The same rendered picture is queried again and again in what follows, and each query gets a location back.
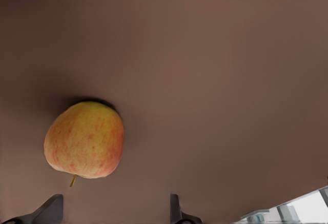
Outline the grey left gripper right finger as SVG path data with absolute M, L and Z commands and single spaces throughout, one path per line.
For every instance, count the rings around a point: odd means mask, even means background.
M 170 224 L 202 224 L 202 220 L 181 210 L 179 196 L 170 194 Z

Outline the red and yellow apple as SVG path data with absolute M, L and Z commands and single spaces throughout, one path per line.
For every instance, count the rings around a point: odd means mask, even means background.
M 124 139 L 124 124 L 117 111 L 96 101 L 82 101 L 70 106 L 50 126 L 44 155 L 60 172 L 104 178 L 117 168 Z

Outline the silver frame post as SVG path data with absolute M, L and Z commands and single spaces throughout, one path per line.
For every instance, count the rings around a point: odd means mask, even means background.
M 234 224 L 328 224 L 328 186 L 270 209 L 259 209 Z

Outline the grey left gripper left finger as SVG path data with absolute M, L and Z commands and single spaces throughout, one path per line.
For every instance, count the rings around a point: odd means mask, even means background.
M 8 219 L 1 224 L 61 224 L 64 217 L 64 196 L 55 194 L 34 212 Z

